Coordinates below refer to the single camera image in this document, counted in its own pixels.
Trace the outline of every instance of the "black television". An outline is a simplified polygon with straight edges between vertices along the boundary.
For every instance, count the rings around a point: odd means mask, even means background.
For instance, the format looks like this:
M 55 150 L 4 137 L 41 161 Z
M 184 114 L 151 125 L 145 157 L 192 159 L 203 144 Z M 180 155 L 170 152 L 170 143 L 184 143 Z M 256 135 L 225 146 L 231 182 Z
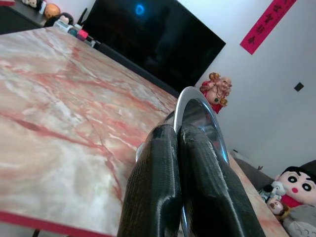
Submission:
M 176 0 L 96 0 L 83 29 L 177 92 L 225 45 Z

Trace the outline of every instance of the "pink marble surface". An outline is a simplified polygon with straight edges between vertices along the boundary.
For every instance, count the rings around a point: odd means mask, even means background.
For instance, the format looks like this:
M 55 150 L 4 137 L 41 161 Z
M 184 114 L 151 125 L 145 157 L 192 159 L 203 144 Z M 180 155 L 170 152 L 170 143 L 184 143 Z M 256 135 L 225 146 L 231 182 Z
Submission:
M 135 150 L 175 104 L 57 29 L 0 36 L 0 211 L 10 213 L 0 216 L 114 236 Z
M 267 208 L 267 205 L 262 201 L 258 192 L 239 165 L 236 163 L 234 158 L 231 156 L 231 154 L 228 154 L 228 156 L 230 165 L 240 178 L 266 237 L 288 237 L 289 235 L 286 233 L 272 212 Z

